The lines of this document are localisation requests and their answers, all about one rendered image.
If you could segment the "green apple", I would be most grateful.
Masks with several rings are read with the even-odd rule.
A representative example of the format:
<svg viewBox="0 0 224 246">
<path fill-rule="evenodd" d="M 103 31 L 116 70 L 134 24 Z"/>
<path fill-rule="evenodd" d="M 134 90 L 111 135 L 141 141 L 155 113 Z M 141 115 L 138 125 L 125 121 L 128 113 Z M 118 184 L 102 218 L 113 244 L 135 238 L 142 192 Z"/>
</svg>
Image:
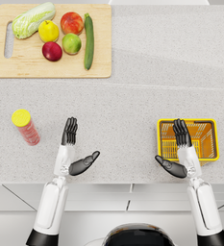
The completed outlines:
<svg viewBox="0 0 224 246">
<path fill-rule="evenodd" d="M 80 51 L 81 47 L 81 39 L 75 34 L 66 34 L 62 38 L 62 48 L 67 54 L 77 54 Z"/>
</svg>

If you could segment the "wooden cutting board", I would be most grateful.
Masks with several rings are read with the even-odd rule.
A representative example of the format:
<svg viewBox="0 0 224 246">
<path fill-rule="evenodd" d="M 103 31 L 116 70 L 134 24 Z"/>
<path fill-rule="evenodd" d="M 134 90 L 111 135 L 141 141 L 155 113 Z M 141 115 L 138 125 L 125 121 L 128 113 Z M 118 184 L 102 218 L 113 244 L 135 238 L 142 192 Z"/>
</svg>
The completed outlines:
<svg viewBox="0 0 224 246">
<path fill-rule="evenodd" d="M 54 22 L 64 13 L 88 13 L 94 26 L 94 58 L 91 69 L 84 68 L 85 51 L 64 53 L 59 61 L 48 61 L 41 53 L 43 42 L 37 34 L 13 40 L 12 56 L 5 57 L 6 33 L 10 22 L 28 11 L 32 4 L 0 6 L 0 78 L 108 78 L 112 74 L 112 7 L 108 4 L 58 4 Z"/>
</svg>

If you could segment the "green napa cabbage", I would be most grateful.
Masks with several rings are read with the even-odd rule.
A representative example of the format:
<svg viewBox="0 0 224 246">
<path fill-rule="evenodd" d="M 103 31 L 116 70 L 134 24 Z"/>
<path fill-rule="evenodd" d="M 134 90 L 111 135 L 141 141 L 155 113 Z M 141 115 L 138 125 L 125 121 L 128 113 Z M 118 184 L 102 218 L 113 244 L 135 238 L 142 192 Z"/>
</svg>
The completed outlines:
<svg viewBox="0 0 224 246">
<path fill-rule="evenodd" d="M 38 26 L 42 21 L 52 20 L 55 13 L 55 5 L 51 2 L 37 5 L 18 15 L 12 21 L 12 32 L 18 39 L 28 38 L 38 30 Z"/>
</svg>

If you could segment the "green cucumber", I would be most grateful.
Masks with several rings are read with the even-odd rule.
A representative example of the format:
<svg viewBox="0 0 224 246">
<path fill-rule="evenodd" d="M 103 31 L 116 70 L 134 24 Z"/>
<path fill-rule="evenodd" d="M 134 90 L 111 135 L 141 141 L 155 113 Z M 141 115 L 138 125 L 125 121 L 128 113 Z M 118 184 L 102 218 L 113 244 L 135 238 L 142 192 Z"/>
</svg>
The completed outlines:
<svg viewBox="0 0 224 246">
<path fill-rule="evenodd" d="M 94 55 L 94 29 L 93 21 L 88 13 L 85 14 L 85 30 L 86 30 L 86 50 L 84 67 L 85 70 L 90 70 Z"/>
</svg>

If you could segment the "dark round robot body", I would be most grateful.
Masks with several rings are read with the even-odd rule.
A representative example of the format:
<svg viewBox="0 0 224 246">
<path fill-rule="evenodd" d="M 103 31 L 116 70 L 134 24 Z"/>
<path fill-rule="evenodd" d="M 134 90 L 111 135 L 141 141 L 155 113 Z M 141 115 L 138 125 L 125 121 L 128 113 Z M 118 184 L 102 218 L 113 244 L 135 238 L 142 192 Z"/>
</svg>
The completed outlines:
<svg viewBox="0 0 224 246">
<path fill-rule="evenodd" d="M 111 230 L 102 246 L 175 246 L 167 233 L 159 227 L 145 224 L 124 224 Z"/>
</svg>

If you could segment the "red potato chip can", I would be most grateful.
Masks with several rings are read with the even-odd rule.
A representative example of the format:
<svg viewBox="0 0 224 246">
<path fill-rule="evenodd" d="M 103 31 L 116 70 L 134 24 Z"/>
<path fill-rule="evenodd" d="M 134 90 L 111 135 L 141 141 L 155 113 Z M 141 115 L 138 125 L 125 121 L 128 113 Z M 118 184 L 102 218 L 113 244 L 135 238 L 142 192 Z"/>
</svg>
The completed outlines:
<svg viewBox="0 0 224 246">
<path fill-rule="evenodd" d="M 12 123 L 28 145 L 35 146 L 39 143 L 40 136 L 28 111 L 24 109 L 15 111 L 12 114 Z"/>
</svg>

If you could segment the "yellow slatted basket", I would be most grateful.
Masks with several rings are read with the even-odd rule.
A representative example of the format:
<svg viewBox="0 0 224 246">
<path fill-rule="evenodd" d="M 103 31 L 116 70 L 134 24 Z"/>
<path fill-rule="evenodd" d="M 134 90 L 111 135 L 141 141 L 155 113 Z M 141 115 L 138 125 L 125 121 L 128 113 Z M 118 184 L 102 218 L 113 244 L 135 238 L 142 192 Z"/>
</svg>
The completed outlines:
<svg viewBox="0 0 224 246">
<path fill-rule="evenodd" d="M 213 119 L 186 119 L 187 128 L 201 165 L 219 159 L 216 122 Z M 158 154 L 178 162 L 173 119 L 160 119 L 157 123 Z"/>
</svg>

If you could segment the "yellow lemon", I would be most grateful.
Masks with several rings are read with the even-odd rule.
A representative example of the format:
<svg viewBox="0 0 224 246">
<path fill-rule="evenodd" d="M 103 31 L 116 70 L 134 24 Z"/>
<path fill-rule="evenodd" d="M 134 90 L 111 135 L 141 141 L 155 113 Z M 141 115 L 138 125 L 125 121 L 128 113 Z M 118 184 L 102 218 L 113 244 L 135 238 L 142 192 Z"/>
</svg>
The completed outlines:
<svg viewBox="0 0 224 246">
<path fill-rule="evenodd" d="M 43 42 L 57 41 L 60 31 L 52 20 L 44 20 L 38 27 L 38 34 Z"/>
</svg>

